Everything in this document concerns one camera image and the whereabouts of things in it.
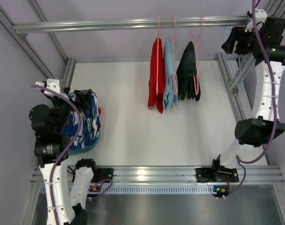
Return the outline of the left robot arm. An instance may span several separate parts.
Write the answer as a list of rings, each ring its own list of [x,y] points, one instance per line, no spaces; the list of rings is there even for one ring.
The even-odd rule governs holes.
[[[72,189],[68,188],[70,155],[80,155],[96,147],[100,139],[100,114],[96,94],[91,90],[65,88],[51,98],[53,106],[39,104],[29,113],[35,131],[34,153],[44,179],[48,225],[85,225],[86,198],[96,173],[93,159],[76,163]]]

